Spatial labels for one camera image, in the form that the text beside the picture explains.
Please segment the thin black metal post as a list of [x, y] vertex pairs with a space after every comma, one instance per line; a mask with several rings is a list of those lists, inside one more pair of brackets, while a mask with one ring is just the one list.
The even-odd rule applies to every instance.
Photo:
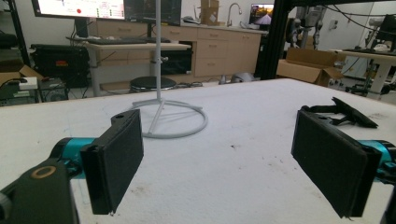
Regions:
[[18, 47], [19, 47], [19, 51], [21, 53], [22, 61], [25, 65], [31, 66], [29, 54], [27, 52], [27, 48], [26, 48], [26, 44], [25, 44], [25, 40], [24, 40], [22, 28], [21, 28], [21, 21], [19, 19], [18, 10], [16, 7], [16, 2], [15, 2], [15, 0], [6, 0], [6, 1], [9, 6], [11, 18], [13, 20], [14, 30], [15, 30], [15, 33], [17, 36]]

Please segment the small screen with road picture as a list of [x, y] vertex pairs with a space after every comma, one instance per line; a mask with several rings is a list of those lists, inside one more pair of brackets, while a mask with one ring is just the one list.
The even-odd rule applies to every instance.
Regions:
[[263, 31], [268, 31], [273, 16], [273, 4], [252, 4], [249, 14], [249, 24]]

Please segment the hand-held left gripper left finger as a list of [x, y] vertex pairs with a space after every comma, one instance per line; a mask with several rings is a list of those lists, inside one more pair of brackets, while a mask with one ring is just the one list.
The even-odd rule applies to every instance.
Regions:
[[98, 137], [66, 137], [49, 154], [87, 182], [92, 212], [117, 211], [144, 157], [140, 111], [119, 113]]

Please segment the small white box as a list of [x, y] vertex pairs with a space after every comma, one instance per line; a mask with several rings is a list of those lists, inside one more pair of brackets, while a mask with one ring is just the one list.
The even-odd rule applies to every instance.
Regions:
[[23, 77], [20, 81], [19, 88], [21, 91], [36, 90], [38, 88], [36, 77]]

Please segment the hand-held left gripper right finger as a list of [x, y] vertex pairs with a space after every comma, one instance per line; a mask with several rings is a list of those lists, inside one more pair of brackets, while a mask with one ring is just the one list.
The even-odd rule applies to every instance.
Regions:
[[396, 146], [355, 140], [329, 118], [299, 110], [292, 157], [339, 217], [360, 217], [375, 181], [394, 187], [385, 218], [396, 218]]

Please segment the light wooden desk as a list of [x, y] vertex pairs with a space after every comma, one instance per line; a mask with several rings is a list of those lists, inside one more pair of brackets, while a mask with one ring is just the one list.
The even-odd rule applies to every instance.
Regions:
[[95, 39], [79, 39], [90, 57], [90, 74], [94, 96], [101, 96], [105, 85], [123, 84], [126, 89], [129, 81], [136, 77], [156, 77], [156, 63], [161, 63], [156, 56], [160, 50], [185, 50], [190, 46], [175, 43], [143, 43], [121, 45], [97, 45]]

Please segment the black flat plastic object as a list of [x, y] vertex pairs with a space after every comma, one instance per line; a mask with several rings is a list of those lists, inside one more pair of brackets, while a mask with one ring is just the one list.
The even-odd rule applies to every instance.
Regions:
[[321, 114], [343, 114], [344, 117], [341, 119], [332, 119], [332, 125], [334, 126], [341, 125], [348, 121], [351, 124], [358, 124], [364, 128], [376, 129], [378, 127], [374, 121], [363, 115], [359, 110], [352, 107], [351, 105], [336, 97], [333, 97], [332, 100], [334, 101], [334, 105], [303, 105], [302, 110]]

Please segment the tall cardboard box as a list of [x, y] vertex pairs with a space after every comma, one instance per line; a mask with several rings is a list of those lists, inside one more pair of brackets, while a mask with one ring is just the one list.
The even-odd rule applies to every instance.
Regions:
[[201, 23], [209, 26], [219, 24], [219, 0], [201, 0]]

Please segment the open cardboard box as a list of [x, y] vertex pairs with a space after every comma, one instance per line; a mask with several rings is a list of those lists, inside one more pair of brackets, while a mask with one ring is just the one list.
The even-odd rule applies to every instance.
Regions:
[[327, 87], [330, 79], [344, 77], [335, 67], [337, 61], [334, 52], [289, 48], [286, 58], [278, 61], [276, 75]]

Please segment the black round stool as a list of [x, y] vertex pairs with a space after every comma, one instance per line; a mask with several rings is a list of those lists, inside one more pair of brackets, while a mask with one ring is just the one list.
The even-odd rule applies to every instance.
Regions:
[[[161, 89], [168, 90], [173, 89], [176, 86], [176, 82], [170, 78], [161, 78]], [[157, 90], [157, 78], [156, 77], [137, 77], [130, 81], [130, 92], [146, 92]]]

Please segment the white side table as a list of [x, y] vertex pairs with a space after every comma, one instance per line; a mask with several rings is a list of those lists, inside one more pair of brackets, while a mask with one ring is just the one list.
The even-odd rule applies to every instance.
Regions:
[[386, 53], [374, 53], [374, 52], [361, 52], [361, 51], [349, 51], [341, 49], [330, 49], [330, 52], [337, 53], [344, 56], [353, 56], [371, 59], [375, 64], [379, 65], [375, 80], [368, 90], [367, 97], [378, 100], [380, 98], [381, 90], [384, 87], [386, 78], [388, 77], [390, 68], [396, 66], [396, 55], [389, 55]]

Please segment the wooden cabinet with drawers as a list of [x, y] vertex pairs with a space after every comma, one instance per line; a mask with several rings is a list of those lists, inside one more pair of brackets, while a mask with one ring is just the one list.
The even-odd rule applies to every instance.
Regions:
[[[98, 37], [145, 36], [145, 23], [125, 21], [95, 21], [89, 33]], [[161, 37], [178, 43], [191, 43], [191, 75], [178, 72], [178, 81], [231, 76], [236, 73], [254, 74], [263, 32], [225, 26], [183, 24], [163, 25]], [[138, 65], [148, 63], [150, 50], [99, 50], [100, 65]]]

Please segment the black computer case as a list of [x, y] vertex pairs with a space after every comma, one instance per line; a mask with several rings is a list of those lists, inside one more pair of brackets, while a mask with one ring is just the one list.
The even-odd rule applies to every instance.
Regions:
[[39, 93], [43, 102], [57, 102], [68, 99], [64, 83], [57, 77], [47, 77], [38, 82]]

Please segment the dark computer monitor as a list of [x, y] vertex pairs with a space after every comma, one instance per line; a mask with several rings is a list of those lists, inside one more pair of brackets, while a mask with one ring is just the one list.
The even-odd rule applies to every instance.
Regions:
[[181, 0], [123, 0], [125, 20], [154, 24], [157, 2], [161, 3], [161, 23], [179, 26]]

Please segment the cardboard box with flaps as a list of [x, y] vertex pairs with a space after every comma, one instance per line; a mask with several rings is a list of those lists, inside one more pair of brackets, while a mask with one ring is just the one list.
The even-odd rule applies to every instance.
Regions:
[[43, 78], [43, 76], [37, 73], [37, 71], [27, 65], [24, 65], [18, 71], [0, 72], [0, 86], [13, 78], [21, 77], [36, 77], [38, 80], [41, 80]]

